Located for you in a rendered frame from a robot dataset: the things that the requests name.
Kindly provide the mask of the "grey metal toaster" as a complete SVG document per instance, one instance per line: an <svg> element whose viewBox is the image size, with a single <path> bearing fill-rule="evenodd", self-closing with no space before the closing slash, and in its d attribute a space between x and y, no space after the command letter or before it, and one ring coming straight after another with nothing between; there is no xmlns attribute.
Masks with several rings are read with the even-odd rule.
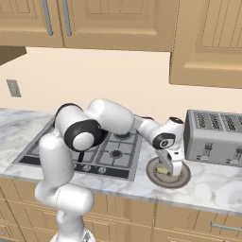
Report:
<svg viewBox="0 0 242 242"><path fill-rule="evenodd" d="M242 167L242 113L188 110L183 146L187 161Z"/></svg>

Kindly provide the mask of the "tan tall cupboard door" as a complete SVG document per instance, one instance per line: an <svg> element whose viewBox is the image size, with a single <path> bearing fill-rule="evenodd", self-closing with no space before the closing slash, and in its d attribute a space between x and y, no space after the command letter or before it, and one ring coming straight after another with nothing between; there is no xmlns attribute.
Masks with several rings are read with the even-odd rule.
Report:
<svg viewBox="0 0 242 242"><path fill-rule="evenodd" d="M169 82L242 88L242 0L179 0Z"/></svg>

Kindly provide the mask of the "black and grey gas hob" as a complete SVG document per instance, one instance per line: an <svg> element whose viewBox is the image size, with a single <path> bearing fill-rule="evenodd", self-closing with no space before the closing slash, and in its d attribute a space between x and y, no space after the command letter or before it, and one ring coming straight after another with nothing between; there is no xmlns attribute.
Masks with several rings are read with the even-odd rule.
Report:
<svg viewBox="0 0 242 242"><path fill-rule="evenodd" d="M14 164L40 166L39 142L41 138L54 129L54 119L51 119L37 136L13 161ZM91 175L134 181L139 154L142 145L142 137L136 130L130 130L123 135L109 133L106 139L97 147L92 147L84 152L81 163L78 162L78 152L72 151L72 160L75 171ZM89 172L82 170L86 164L91 166ZM99 167L106 167L105 174L97 172Z"/></svg>

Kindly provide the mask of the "round grey-brown plate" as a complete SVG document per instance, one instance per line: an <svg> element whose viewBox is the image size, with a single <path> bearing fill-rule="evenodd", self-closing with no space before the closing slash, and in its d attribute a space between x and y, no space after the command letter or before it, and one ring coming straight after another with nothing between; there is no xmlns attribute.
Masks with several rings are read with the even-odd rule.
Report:
<svg viewBox="0 0 242 242"><path fill-rule="evenodd" d="M146 173L151 182L166 189L179 189L184 187L191 180L191 172L186 164L182 164L181 174L179 176L171 176L159 174L156 172L157 167L164 167L159 163L158 158L154 158L147 163Z"/></svg>

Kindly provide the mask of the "tan extractor hood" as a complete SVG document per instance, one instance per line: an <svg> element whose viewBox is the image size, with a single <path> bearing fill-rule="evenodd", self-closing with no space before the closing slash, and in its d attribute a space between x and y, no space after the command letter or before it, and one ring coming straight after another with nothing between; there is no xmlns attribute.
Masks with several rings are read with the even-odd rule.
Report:
<svg viewBox="0 0 242 242"><path fill-rule="evenodd" d="M0 46L0 66L25 54L24 46Z"/></svg>

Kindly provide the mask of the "black pan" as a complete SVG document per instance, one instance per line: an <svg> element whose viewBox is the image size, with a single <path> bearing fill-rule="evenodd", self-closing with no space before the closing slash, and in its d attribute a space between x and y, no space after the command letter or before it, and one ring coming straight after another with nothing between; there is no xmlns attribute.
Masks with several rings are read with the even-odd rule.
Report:
<svg viewBox="0 0 242 242"><path fill-rule="evenodd" d="M100 145L107 137L108 132L106 130L102 130L100 135L95 138L95 142L93 143L93 147ZM81 151L78 155L78 162L81 163L84 157L84 152Z"/></svg>

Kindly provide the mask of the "grey wall socket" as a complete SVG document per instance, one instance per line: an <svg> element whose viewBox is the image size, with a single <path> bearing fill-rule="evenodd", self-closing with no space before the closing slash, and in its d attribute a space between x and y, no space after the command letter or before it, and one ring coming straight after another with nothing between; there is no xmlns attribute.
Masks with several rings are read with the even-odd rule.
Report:
<svg viewBox="0 0 242 242"><path fill-rule="evenodd" d="M7 80L7 85L9 87L10 95L13 97L21 97L21 92L18 86L18 82L13 79Z"/></svg>

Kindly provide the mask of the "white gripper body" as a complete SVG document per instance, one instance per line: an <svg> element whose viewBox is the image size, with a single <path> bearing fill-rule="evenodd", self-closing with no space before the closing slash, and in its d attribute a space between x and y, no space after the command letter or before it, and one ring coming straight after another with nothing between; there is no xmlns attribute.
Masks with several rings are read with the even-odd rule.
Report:
<svg viewBox="0 0 242 242"><path fill-rule="evenodd" d="M171 176L179 176L182 172L183 153L180 150L158 150L160 163Z"/></svg>

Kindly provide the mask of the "tan wall cupboard door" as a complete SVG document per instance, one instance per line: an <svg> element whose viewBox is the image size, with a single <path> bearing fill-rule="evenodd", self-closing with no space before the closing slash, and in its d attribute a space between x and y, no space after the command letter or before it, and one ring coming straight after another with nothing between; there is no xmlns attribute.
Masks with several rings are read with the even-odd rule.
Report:
<svg viewBox="0 0 242 242"><path fill-rule="evenodd" d="M42 0L0 0L0 45L63 47L58 0L47 0L53 35L47 33Z"/></svg>
<svg viewBox="0 0 242 242"><path fill-rule="evenodd" d="M169 52L178 0L67 0L71 37L58 0L63 42L78 49Z"/></svg>

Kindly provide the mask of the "tan drawer front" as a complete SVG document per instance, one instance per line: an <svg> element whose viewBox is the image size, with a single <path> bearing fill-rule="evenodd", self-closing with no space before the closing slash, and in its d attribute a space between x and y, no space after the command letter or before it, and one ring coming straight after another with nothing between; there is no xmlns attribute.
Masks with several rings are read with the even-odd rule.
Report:
<svg viewBox="0 0 242 242"><path fill-rule="evenodd" d="M0 198L4 199L25 242L49 242L58 231L56 210L34 198L36 184L0 178Z"/></svg>
<svg viewBox="0 0 242 242"><path fill-rule="evenodd" d="M97 242L150 242L155 203L95 193L84 217Z"/></svg>
<svg viewBox="0 0 242 242"><path fill-rule="evenodd" d="M242 216L158 204L152 242L242 242L242 233L212 228L211 221L242 229Z"/></svg>

